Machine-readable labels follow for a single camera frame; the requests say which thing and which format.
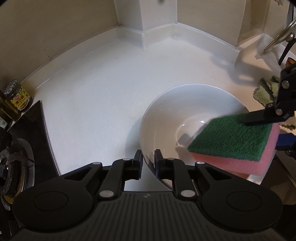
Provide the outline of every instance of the white countertop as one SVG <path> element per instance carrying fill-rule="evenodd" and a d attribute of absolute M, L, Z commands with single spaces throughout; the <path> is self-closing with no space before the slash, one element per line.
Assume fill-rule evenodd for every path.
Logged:
<path fill-rule="evenodd" d="M 149 104 L 167 89 L 205 83 L 236 96 L 250 111 L 261 77 L 274 73 L 266 61 L 245 54 L 234 66 L 210 52 L 172 38 L 145 50 L 117 39 L 86 54 L 56 73 L 35 92 L 41 100 L 48 137 L 60 174 L 94 161 L 111 165 L 133 158 L 139 128 Z M 141 181 L 126 190 L 165 190 L 143 165 Z"/>

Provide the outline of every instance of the bowl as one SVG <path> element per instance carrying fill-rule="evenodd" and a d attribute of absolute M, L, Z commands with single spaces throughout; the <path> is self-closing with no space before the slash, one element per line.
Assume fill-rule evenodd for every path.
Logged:
<path fill-rule="evenodd" d="M 178 158 L 186 165 L 195 160 L 189 144 L 216 117 L 248 112 L 232 94 L 205 84 L 186 84 L 160 94 L 146 110 L 140 126 L 140 146 L 150 170 L 155 174 L 154 150 L 164 158 Z M 172 188 L 170 180 L 163 180 Z"/>

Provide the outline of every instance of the yellow label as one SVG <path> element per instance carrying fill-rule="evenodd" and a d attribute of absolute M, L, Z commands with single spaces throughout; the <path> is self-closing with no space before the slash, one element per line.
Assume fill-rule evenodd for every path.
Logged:
<path fill-rule="evenodd" d="M 29 103 L 31 96 L 23 89 L 20 88 L 16 96 L 10 101 L 18 110 L 23 110 Z"/>

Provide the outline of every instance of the sauce jar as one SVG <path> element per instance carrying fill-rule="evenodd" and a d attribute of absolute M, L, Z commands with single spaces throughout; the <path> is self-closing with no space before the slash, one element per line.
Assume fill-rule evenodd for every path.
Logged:
<path fill-rule="evenodd" d="M 4 94 L 19 111 L 26 111 L 32 105 L 32 97 L 17 83 L 16 79 L 7 85 Z"/>

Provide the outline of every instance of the ribbed black surface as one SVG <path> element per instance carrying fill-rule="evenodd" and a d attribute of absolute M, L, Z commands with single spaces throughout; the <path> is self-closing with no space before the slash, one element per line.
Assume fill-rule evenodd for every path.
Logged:
<path fill-rule="evenodd" d="M 12 240 L 275 241 L 283 239 L 272 229 L 256 234 L 237 234 L 223 230 L 210 223 L 196 204 L 178 200 L 172 192 L 123 192 L 117 200 L 101 202 L 94 213 L 77 227 L 52 234 L 23 229 Z"/>

